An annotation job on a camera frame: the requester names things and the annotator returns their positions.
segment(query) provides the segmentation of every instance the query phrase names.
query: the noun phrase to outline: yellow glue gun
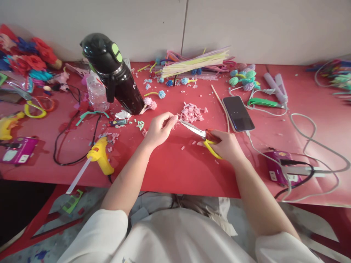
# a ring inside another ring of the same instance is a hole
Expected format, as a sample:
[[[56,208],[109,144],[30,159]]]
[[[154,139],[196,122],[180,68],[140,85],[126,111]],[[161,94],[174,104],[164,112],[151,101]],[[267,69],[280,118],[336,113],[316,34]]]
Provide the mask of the yellow glue gun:
[[[10,134],[11,129],[16,126],[16,123],[18,122],[19,119],[22,119],[25,117],[24,112],[20,111],[17,114],[8,116],[8,117],[3,117],[0,119],[0,140],[2,141],[8,141],[12,139],[12,136]]]
[[[106,154],[107,138],[101,137],[87,154],[87,158],[91,161],[98,161],[98,164],[104,175],[111,175],[114,168],[110,165]]]

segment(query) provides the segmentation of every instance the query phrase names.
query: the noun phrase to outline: white wall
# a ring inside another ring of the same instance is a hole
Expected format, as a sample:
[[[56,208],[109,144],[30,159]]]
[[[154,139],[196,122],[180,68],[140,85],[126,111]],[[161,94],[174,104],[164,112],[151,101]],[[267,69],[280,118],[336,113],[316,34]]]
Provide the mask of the white wall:
[[[236,62],[257,64],[351,53],[351,1],[189,0],[183,55],[227,45]]]
[[[82,58],[94,32],[116,42],[124,58],[150,61],[180,52],[186,0],[1,0],[0,23],[18,36],[42,38],[63,60]]]
[[[37,36],[63,60],[101,32],[123,57],[150,61],[181,51],[186,0],[2,0],[0,23]],[[310,64],[351,53],[351,0],[189,0],[184,55],[232,45],[237,62]]]

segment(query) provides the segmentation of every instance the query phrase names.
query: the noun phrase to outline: green handle tool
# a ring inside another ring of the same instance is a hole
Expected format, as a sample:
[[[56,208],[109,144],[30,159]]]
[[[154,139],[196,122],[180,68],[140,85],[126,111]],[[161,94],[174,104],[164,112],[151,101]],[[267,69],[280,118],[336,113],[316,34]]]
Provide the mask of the green handle tool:
[[[267,107],[275,107],[275,108],[284,108],[283,105],[273,102],[271,100],[266,100],[266,99],[261,99],[261,98],[251,98],[248,101],[248,105],[262,105],[262,106],[267,106]]]

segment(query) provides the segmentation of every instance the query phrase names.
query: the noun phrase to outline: white sleeve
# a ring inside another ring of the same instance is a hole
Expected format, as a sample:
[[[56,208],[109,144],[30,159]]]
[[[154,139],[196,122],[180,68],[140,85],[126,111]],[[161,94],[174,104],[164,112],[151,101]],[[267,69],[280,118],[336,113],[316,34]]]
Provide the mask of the white sleeve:
[[[110,262],[127,233],[128,217],[122,210],[100,209],[86,222],[58,263]]]
[[[259,263],[321,263],[315,254],[289,233],[261,236],[256,240],[256,256]]]

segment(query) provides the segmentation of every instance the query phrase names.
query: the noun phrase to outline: scissors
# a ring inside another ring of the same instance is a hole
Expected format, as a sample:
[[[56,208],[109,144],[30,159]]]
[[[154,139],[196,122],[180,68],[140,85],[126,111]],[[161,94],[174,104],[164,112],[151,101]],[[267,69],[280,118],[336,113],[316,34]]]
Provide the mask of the scissors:
[[[46,112],[47,111],[52,111],[54,109],[55,106],[55,102],[48,98],[48,97],[44,97],[44,96],[36,96],[33,97],[32,95],[30,95],[28,92],[24,91],[23,89],[17,87],[16,85],[11,84],[11,86],[14,88],[14,90],[21,95],[22,98],[24,98],[27,103],[24,105],[24,113],[33,119],[40,119],[46,116]],[[36,100],[37,103],[39,104],[39,106],[33,104],[32,100]],[[42,103],[43,100],[49,100],[50,101],[50,107],[45,107]],[[32,106],[38,110],[41,111],[41,114],[39,115],[31,115],[31,113],[29,112],[29,106]]]
[[[210,146],[210,144],[217,144],[221,142],[219,138],[211,134],[212,130],[206,129],[206,130],[200,130],[199,128],[195,127],[194,125],[187,123],[182,120],[178,120],[181,124],[183,124],[185,127],[187,127],[189,130],[192,132],[196,133],[197,135],[200,135],[202,139],[204,140],[204,145],[206,148],[210,151],[210,153],[216,157],[217,159],[223,160],[222,157],[220,157]]]

